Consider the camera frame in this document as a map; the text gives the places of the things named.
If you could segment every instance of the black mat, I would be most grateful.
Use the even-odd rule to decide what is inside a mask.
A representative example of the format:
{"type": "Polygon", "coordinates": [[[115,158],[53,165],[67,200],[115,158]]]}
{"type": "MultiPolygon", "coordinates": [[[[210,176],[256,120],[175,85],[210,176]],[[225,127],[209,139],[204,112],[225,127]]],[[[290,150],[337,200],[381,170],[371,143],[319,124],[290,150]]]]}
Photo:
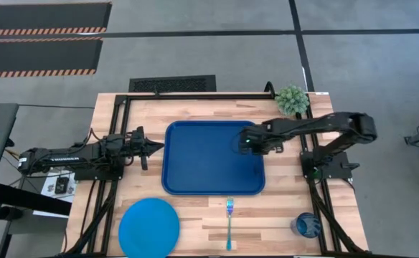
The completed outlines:
{"type": "Polygon", "coordinates": [[[0,35],[104,32],[111,3],[0,5],[0,35]]]}
{"type": "Polygon", "coordinates": [[[99,38],[0,40],[0,77],[92,75],[99,38]]]}
{"type": "Polygon", "coordinates": [[[130,79],[129,92],[215,92],[216,76],[179,76],[130,79]]]}

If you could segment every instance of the potted plant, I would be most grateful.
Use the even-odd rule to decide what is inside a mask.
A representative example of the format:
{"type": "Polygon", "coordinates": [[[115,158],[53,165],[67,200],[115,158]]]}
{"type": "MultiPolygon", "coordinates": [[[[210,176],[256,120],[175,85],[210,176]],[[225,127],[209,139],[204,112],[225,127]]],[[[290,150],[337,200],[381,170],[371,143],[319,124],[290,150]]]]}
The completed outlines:
{"type": "Polygon", "coordinates": [[[304,114],[310,105],[306,93],[295,85],[281,89],[275,97],[275,101],[283,115],[304,114]]]}

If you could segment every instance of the gray concrete floor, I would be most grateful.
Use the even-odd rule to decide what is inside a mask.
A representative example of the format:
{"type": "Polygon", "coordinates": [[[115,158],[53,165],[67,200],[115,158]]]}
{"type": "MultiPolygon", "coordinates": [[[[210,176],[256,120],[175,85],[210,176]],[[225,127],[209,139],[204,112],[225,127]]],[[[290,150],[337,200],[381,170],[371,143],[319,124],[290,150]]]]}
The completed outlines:
{"type": "MultiPolygon", "coordinates": [[[[300,0],[297,7],[303,29],[419,28],[419,1],[300,0]]],[[[292,28],[286,0],[115,0],[108,32],[292,28]]],[[[419,124],[419,34],[304,38],[316,91],[329,91],[337,111],[376,119],[379,139],[349,151],[362,164],[354,185],[370,249],[419,257],[419,149],[402,139],[419,124]]],[[[209,74],[219,91],[259,91],[268,80],[277,89],[305,85],[294,36],[105,39],[95,75],[1,78],[0,102],[93,106],[99,92],[126,92],[129,78],[209,74]]],[[[85,136],[91,115],[21,107],[11,137],[20,151],[66,146],[85,136]]],[[[18,177],[0,165],[1,183],[18,177]]],[[[62,236],[15,236],[7,257],[56,254],[62,236]]]]}

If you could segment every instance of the wood grain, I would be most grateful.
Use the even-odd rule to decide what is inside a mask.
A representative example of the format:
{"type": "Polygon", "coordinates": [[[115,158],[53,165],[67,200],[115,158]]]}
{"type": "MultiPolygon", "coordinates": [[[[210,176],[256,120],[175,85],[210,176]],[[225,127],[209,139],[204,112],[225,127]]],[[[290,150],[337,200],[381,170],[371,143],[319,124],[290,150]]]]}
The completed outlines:
{"type": "MultiPolygon", "coordinates": [[[[98,96],[91,123],[97,135],[108,134],[115,96],[98,96]]],[[[311,93],[310,100],[315,117],[332,113],[328,95],[311,93]]],[[[142,125],[148,138],[164,142],[166,128],[176,120],[251,120],[261,123],[280,116],[272,100],[138,100],[131,103],[128,130],[142,125]]],[[[327,144],[337,136],[336,133],[325,133],[318,135],[318,138],[321,144],[327,144]]],[[[309,189],[298,161],[300,140],[294,138],[284,143],[284,146],[283,153],[264,156],[264,190],[256,196],[235,197],[231,252],[225,250],[227,214],[224,196],[171,196],[165,192],[161,186],[163,149],[150,157],[148,171],[142,171],[138,163],[127,167],[118,184],[108,255],[123,255],[118,243],[120,220],[128,207],[146,197],[167,200],[179,215],[181,233],[171,255],[319,254],[317,239],[296,236],[290,229],[294,217],[302,212],[312,212],[312,208],[309,189]]],[[[67,223],[69,247],[79,238],[91,183],[83,181],[77,186],[67,223]]],[[[367,243],[353,190],[338,179],[329,180],[329,188],[337,220],[356,244],[366,249],[367,243]]],[[[96,191],[90,202],[86,225],[92,219],[95,195],[96,191]]],[[[103,227],[102,221],[95,250],[100,249],[103,227]]],[[[325,228],[324,231],[328,248],[331,249],[329,229],[325,228]]]]}

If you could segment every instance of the blue plate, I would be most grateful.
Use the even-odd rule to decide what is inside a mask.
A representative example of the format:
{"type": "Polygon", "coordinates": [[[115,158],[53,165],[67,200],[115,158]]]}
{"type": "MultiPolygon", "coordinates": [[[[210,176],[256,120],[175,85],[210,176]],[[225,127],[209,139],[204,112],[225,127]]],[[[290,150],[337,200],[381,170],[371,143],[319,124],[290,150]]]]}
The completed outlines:
{"type": "Polygon", "coordinates": [[[179,237],[179,218],[166,201],[147,198],[136,202],[123,215],[118,241],[129,258],[164,258],[179,237]]]}
{"type": "Polygon", "coordinates": [[[176,195],[253,195],[265,185],[263,157],[240,154],[250,121],[176,121],[166,129],[161,183],[176,195]]]}

